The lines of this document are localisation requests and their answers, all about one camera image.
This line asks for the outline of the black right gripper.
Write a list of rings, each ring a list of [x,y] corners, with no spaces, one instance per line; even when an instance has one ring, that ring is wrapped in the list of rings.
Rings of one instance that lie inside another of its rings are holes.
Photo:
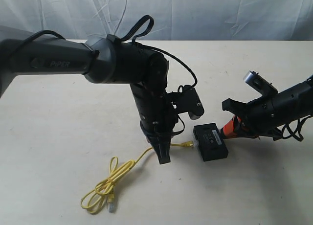
[[[260,97],[248,103],[226,99],[222,102],[222,110],[236,115],[225,124],[220,133],[223,139],[246,137],[247,128],[256,135],[281,139],[281,98]]]

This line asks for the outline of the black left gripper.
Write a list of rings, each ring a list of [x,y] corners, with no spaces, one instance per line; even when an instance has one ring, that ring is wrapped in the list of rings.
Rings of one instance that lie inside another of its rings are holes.
[[[170,144],[179,116],[166,93],[167,82],[130,84],[140,116],[140,127],[154,149],[159,164],[170,163]]]

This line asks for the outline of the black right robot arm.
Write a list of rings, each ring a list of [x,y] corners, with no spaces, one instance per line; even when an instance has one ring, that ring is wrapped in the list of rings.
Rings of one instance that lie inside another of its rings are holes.
[[[313,116],[313,78],[279,92],[259,73],[249,71],[244,82],[261,94],[248,103],[227,99],[222,109],[233,113],[221,130],[224,139],[271,137],[302,141],[301,129]]]

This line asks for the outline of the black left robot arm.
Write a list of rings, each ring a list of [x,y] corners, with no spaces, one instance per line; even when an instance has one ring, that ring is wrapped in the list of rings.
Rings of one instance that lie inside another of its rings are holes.
[[[150,49],[110,38],[75,43],[56,32],[0,28],[0,91],[19,75],[81,74],[94,84],[128,84],[140,126],[160,164],[170,162],[178,116],[166,97],[169,62]]]

